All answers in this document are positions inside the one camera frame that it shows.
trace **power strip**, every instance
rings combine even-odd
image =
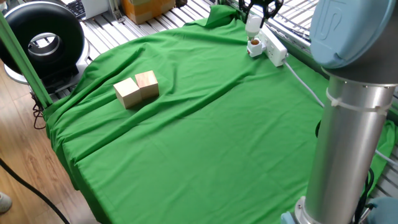
[[[287,49],[271,32],[271,30],[264,25],[260,30],[258,37],[260,41],[267,46],[267,50],[265,52],[269,60],[271,60],[276,67],[283,65],[283,60],[287,57]]]

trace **green table cover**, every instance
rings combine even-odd
[[[326,102],[328,81],[288,62]],[[160,96],[125,110],[113,85],[153,70]],[[306,193],[322,107],[286,67],[249,57],[228,6],[116,47],[44,111],[47,133],[102,223],[279,223]],[[389,155],[387,121],[379,150]],[[385,161],[375,156],[377,178]]]

